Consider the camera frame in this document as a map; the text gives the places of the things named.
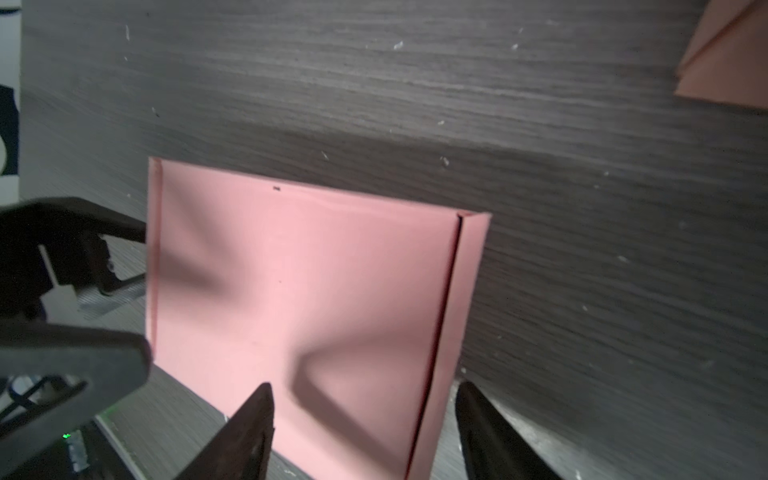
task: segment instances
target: pink cardboard box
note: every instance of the pink cardboard box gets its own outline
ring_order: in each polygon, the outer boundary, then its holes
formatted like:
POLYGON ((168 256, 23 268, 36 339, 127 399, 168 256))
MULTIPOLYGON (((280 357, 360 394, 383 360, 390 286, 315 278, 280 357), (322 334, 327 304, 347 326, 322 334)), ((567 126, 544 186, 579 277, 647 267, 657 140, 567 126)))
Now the pink cardboard box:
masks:
POLYGON ((428 478, 491 216, 151 159, 155 363, 317 480, 428 478))

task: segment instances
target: gray wooden table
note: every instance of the gray wooden table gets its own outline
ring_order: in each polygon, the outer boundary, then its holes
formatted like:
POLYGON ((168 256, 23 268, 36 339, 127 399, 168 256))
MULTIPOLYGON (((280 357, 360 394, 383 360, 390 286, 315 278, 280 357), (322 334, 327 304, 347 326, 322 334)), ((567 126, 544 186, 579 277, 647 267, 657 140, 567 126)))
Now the gray wooden table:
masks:
MULTIPOLYGON (((765 478, 768 119, 672 96, 703 6, 30 1, 22 196, 145 218, 158 155, 491 211, 462 375, 564 478, 765 478)), ((105 421, 160 480, 223 419, 156 371, 105 421)))

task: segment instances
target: pink box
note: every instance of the pink box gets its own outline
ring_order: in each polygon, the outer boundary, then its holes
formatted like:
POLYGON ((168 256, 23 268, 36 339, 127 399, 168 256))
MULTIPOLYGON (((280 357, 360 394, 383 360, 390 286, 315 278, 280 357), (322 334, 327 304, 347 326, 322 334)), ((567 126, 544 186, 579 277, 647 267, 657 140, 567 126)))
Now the pink box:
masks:
POLYGON ((428 478, 489 214, 152 158, 147 336, 317 480, 428 478))

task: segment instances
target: wood grain surface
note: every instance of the wood grain surface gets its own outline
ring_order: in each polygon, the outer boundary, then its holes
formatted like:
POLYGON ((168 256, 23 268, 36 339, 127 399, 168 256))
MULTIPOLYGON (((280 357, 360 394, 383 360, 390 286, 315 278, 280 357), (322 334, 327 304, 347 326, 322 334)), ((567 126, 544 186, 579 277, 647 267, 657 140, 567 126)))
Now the wood grain surface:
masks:
MULTIPOLYGON (((703 7, 31 1, 22 196, 145 218, 158 155, 490 211, 458 374, 564 478, 765 478, 768 118, 672 96, 703 7)), ((219 415, 160 371, 107 414, 157 480, 219 415)))

